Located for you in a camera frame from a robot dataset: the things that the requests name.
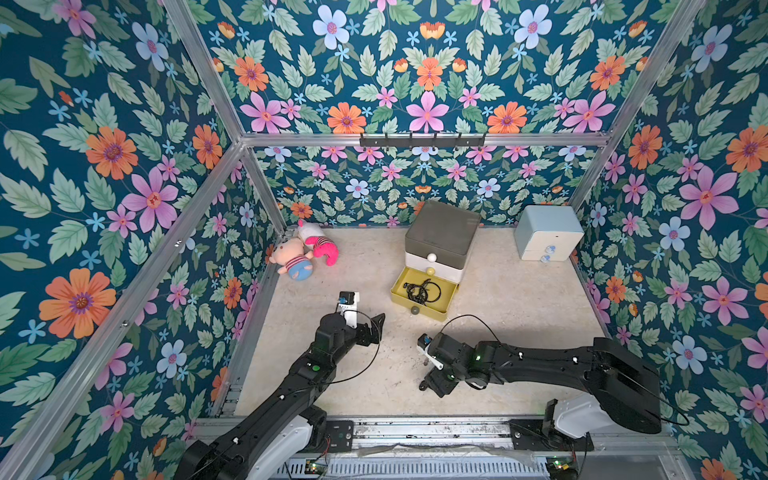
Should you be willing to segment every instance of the pink flower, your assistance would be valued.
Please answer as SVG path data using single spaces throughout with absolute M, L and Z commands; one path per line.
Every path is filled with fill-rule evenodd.
M 390 88 L 389 90 L 386 89 L 386 87 L 382 87 L 381 92 L 376 94 L 376 98 L 380 100 L 379 106 L 387 106 L 388 108 L 392 107 L 392 103 L 397 101 L 397 97 L 395 96 L 395 89 Z
M 419 107 L 416 104 L 412 104 L 406 107 L 406 110 L 412 117 L 416 117 L 411 121 L 409 130 L 417 131 L 421 127 L 424 127 L 424 133 L 429 133 L 429 128 L 433 130 L 441 131 L 444 127 L 442 120 L 438 117 L 442 117 L 448 113 L 448 105 L 440 104 L 435 106 L 435 94 L 431 91 L 427 91 L 422 95 L 422 106 Z
M 250 93 L 250 101 L 253 103 L 253 107 L 241 105 L 240 110 L 249 117 L 254 118 L 250 122 L 251 130 L 260 132 L 266 127 L 267 132 L 277 134 L 280 132 L 277 129 L 278 127 L 290 127 L 288 120 L 278 115 L 280 113 L 280 102 L 278 100 L 270 100 L 270 103 L 264 107 L 264 100 L 255 91 L 252 91 Z
M 588 104 L 586 100 L 576 100 L 574 110 L 576 110 L 577 114 L 568 117 L 563 122 L 563 126 L 573 127 L 576 125 L 574 132 L 577 134 L 586 131 L 587 127 L 589 127 L 591 131 L 600 130 L 603 126 L 603 121 L 599 117 L 604 117 L 605 115 L 610 114 L 616 108 L 616 105 L 614 104 L 603 105 L 604 101 L 605 91 L 595 95 L 591 104 Z
M 376 2 L 376 7 L 384 12 L 384 9 L 386 8 L 387 4 L 390 5 L 397 5 L 397 0 L 378 0 Z
M 707 313 L 717 312 L 717 319 L 723 325 L 728 325 L 730 323 L 731 313 L 739 318 L 749 318 L 746 308 L 736 303 L 746 298 L 746 290 L 743 288 L 734 288 L 729 292 L 728 289 L 730 288 L 730 284 L 724 276 L 719 278 L 716 285 L 717 290 L 711 285 L 704 285 L 701 287 L 701 291 L 704 295 L 714 299 L 709 300 L 704 304 L 704 311 Z
M 648 191 L 648 187 L 643 185 L 644 181 L 645 174 L 640 174 L 638 177 L 635 177 L 634 174 L 629 176 L 629 183 L 621 188 L 621 191 L 627 194 L 626 197 L 624 197 L 624 202 L 626 204 L 634 202 L 634 204 L 637 205 L 640 203 L 640 195 L 645 194 L 645 192 Z
M 467 108 L 470 105 L 478 104 L 478 100 L 480 99 L 480 94 L 478 93 L 477 87 L 472 87 L 471 90 L 467 90 L 465 88 L 462 91 L 462 93 L 463 95 L 459 98 L 458 101 L 464 104 L 464 108 Z
M 53 5 L 51 9 L 67 21 L 69 30 L 75 37 L 79 37 L 82 31 L 87 36 L 96 38 L 94 29 L 89 25 L 96 23 L 96 17 L 88 10 L 83 10 L 83 2 L 80 0 L 58 0 L 58 4 Z
M 458 162 L 453 164 L 453 167 L 450 167 L 448 169 L 448 178 L 453 179 L 454 181 L 459 181 L 463 177 L 467 176 L 467 173 L 464 171 L 467 169 L 466 165 L 459 165 Z
M 688 290 L 687 283 L 678 283 L 676 280 L 672 280 L 672 287 L 664 287 L 664 292 L 670 296 L 667 299 L 667 303 L 670 305 L 677 303 L 677 308 L 682 310 L 685 307 L 685 303 L 693 299 L 690 293 L 685 293 L 686 290 Z
M 114 351 L 114 353 L 112 354 L 112 359 L 109 361 L 107 366 L 105 366 L 104 369 L 101 370 L 101 373 L 99 373 L 98 377 L 96 378 L 96 383 L 95 383 L 96 390 L 101 390 L 104 388 L 105 385 L 107 385 L 107 381 L 109 381 L 110 370 L 116 376 L 125 375 L 125 372 L 127 371 L 125 369 L 125 362 L 118 359 L 121 359 L 124 356 L 126 356 L 128 353 L 130 353 L 133 347 L 134 347 L 133 343 L 126 342 L 120 345 L 118 349 Z
M 763 387 L 755 385 L 753 389 L 750 390 L 743 386 L 741 387 L 741 394 L 744 396 L 744 400 L 741 401 L 741 408 L 752 410 L 752 414 L 755 415 L 757 423 L 765 422 L 766 415 L 768 415 L 768 402 L 766 402 Z
M 627 330 L 626 326 L 620 326 L 616 331 L 616 337 L 619 339 L 621 345 L 627 345 L 629 343 L 629 337 L 632 336 L 632 332 Z
M 619 179 L 619 175 L 624 175 L 624 172 L 627 171 L 627 169 L 622 167 L 621 164 L 624 163 L 625 157 L 626 155 L 621 155 L 619 157 L 616 152 L 611 155 L 611 159 L 605 165 L 605 170 L 608 170 L 608 172 L 605 173 L 605 181 L 610 180 L 611 183 L 615 185 Z
M 320 180 L 324 179 L 328 174 L 328 168 L 325 165 L 315 164 L 312 166 L 312 176 L 318 177 Z
M 475 165 L 480 165 L 483 160 L 491 161 L 490 152 L 496 150 L 496 147 L 472 147 L 467 154 L 467 158 L 474 158 Z
M 560 119 L 562 119 L 568 114 L 574 113 L 574 105 L 576 105 L 576 100 L 568 100 L 567 97 L 563 98 L 562 104 L 554 106 L 555 117 L 560 117 Z
M 165 300 L 169 303 L 173 303 L 174 310 L 178 310 L 179 304 L 187 305 L 187 294 L 190 289 L 184 288 L 184 282 L 179 282 L 177 285 L 170 286 L 170 295 Z
M 219 237 L 227 232 L 227 219 L 222 217 L 221 214 L 211 217 L 211 220 L 214 221 L 214 232 L 218 233 Z
M 733 197 L 720 196 L 720 194 L 730 190 L 736 183 L 737 176 L 738 174 L 735 172 L 724 174 L 717 179 L 714 185 L 712 185 L 714 177 L 712 169 L 709 167 L 702 167 L 697 178 L 699 184 L 698 188 L 691 184 L 680 187 L 680 196 L 682 198 L 686 200 L 694 200 L 683 207 L 680 218 L 683 220 L 690 220 L 699 213 L 699 210 L 701 210 L 699 223 L 701 223 L 701 226 L 705 230 L 709 230 L 715 224 L 715 210 L 722 214 L 732 214 L 736 210 L 739 210 L 739 204 Z
M 520 167 L 520 171 L 523 174 L 523 178 L 535 176 L 537 170 L 540 170 L 540 168 L 537 164 L 534 164 L 533 162 L 529 164 L 523 164 Z
M 221 188 L 219 188 L 219 193 L 214 195 L 214 199 L 210 201 L 210 204 L 211 205 L 215 205 L 215 204 L 218 204 L 219 202 L 221 202 L 223 204 L 224 203 L 224 194 L 226 192 L 227 192 L 227 187 L 222 185 Z
M 176 183 L 176 176 L 181 173 L 181 170 L 176 168 L 176 159 L 168 160 L 165 155 L 163 155 L 163 162 L 157 165 L 157 169 L 163 172 L 163 180 L 170 179 L 174 183 Z
M 129 230 L 137 229 L 136 224 L 131 221 L 136 218 L 136 213 L 125 211 L 123 204 L 118 205 L 117 212 L 107 212 L 107 217 L 112 220 L 112 223 L 109 224 L 109 231 L 116 232 L 119 230 L 120 236 L 123 238 L 128 237 Z
M 699 170 L 703 168 L 704 164 L 699 163 L 699 156 L 694 155 L 688 160 L 683 158 L 683 166 L 677 169 L 677 174 L 683 176 L 683 182 L 696 180 L 699 177 Z
M 757 222 L 755 222 L 755 228 L 768 227 L 768 208 L 758 208 L 757 216 L 760 217 L 762 220 L 758 220 Z
M 626 218 L 621 219 L 621 222 L 624 224 L 621 231 L 631 237 L 633 233 L 640 229 L 640 226 L 637 225 L 638 218 L 639 217 L 634 216 L 632 213 L 628 213 Z
M 138 326 L 141 326 L 142 323 L 144 323 L 144 314 L 149 313 L 150 315 L 154 315 L 157 313 L 157 305 L 152 303 L 152 300 L 157 298 L 157 295 L 160 293 L 160 289 L 156 288 L 154 289 L 154 292 L 149 296 L 147 299 L 147 302 L 144 304 L 144 308 L 141 309 L 138 315 L 136 315 L 136 318 L 134 319 L 134 323 Z
M 384 158 L 384 152 L 379 151 L 379 147 L 355 147 L 355 150 L 360 153 L 357 160 L 367 161 L 369 165 L 374 165 L 376 160 Z
M 294 105 L 293 100 L 280 102 L 280 113 L 283 115 L 288 115 L 288 120 L 301 118 L 301 114 L 299 113 L 300 110 L 301 105 Z
M 527 157 L 528 156 L 528 147 L 522 147 L 520 145 L 507 145 L 505 147 L 507 149 L 506 152 L 502 155 L 503 158 L 509 158 L 509 160 L 514 163 L 518 161 L 520 157 Z
M 320 154 L 323 158 L 331 157 L 331 161 L 334 164 L 339 163 L 340 158 L 346 158 L 346 152 L 344 147 L 323 147 L 323 152 Z
M 607 298 L 600 298 L 600 290 L 595 290 L 592 292 L 592 299 L 594 300 L 594 306 L 598 309 L 598 315 L 599 320 L 602 323 L 605 323 L 606 325 L 611 322 L 611 316 L 608 315 L 608 312 L 605 310 L 608 310 L 608 307 L 611 306 L 611 301 Z
M 397 168 L 395 166 L 395 162 L 392 162 L 387 167 L 386 165 L 382 167 L 382 178 L 386 178 L 389 181 L 392 181 L 396 178 L 400 178 L 400 172 L 402 171 L 402 168 Z
M 176 200 L 179 190 L 173 185 L 163 188 L 163 174 L 157 168 L 149 170 L 149 184 L 137 174 L 131 175 L 134 188 L 141 195 L 128 194 L 123 199 L 123 205 L 134 212 L 144 211 L 139 219 L 142 232 L 148 232 L 154 227 L 154 219 L 163 228 L 170 228 L 176 220 L 176 209 L 168 202 Z
M 129 393 L 123 399 L 123 392 L 114 394 L 112 405 L 101 407 L 101 416 L 104 417 L 104 423 L 101 424 L 101 433 L 114 426 L 114 431 L 119 432 L 123 428 L 123 419 L 134 416 L 134 408 L 129 407 L 134 401 L 134 394 Z

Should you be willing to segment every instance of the plush doll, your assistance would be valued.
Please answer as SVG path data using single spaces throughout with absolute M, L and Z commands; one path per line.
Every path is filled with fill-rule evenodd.
M 312 275 L 312 252 L 304 253 L 304 245 L 298 238 L 287 240 L 277 247 L 270 257 L 271 263 L 282 265 L 278 273 L 288 273 L 294 280 L 306 280 Z
M 323 229 L 317 223 L 309 223 L 299 220 L 299 228 L 296 230 L 299 238 L 310 250 L 314 250 L 315 257 L 326 258 L 326 265 L 333 266 L 339 259 L 339 248 L 330 238 L 323 235 Z

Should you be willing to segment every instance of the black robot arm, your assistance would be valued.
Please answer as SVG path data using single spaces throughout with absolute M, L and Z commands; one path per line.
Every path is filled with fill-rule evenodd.
M 324 425 L 325 412 L 313 403 L 336 377 L 336 365 L 358 344 L 379 343 L 384 314 L 371 319 L 371 326 L 347 326 L 339 313 L 325 315 L 310 347 L 290 367 L 288 375 L 272 395 L 239 425 L 210 445 L 192 444 L 181 458 L 174 480 L 242 480 L 250 467 L 288 425 L 301 415 L 310 425 Z M 310 445 L 323 435 L 313 433 Z
M 438 333 L 419 337 L 419 348 L 435 365 L 419 385 L 439 397 L 460 382 L 482 390 L 489 383 L 539 382 L 592 394 L 618 425 L 648 434 L 661 431 L 657 370 L 628 350 L 597 337 L 574 349 L 523 349 L 479 342 L 475 348 Z

